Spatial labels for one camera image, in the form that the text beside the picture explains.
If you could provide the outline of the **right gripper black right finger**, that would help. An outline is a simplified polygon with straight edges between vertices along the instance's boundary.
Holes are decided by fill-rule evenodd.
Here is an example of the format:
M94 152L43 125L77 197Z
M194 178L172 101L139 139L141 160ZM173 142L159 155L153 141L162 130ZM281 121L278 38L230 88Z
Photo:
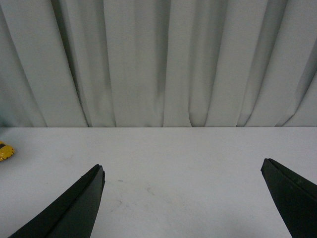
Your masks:
M317 185L265 158L261 173L291 237L317 236Z

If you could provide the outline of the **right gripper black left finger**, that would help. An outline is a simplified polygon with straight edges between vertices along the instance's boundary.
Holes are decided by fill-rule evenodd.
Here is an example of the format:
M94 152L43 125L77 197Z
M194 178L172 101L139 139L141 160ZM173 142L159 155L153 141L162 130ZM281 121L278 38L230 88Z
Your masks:
M13 233L11 238L89 238L105 185L99 164L81 176L46 209Z

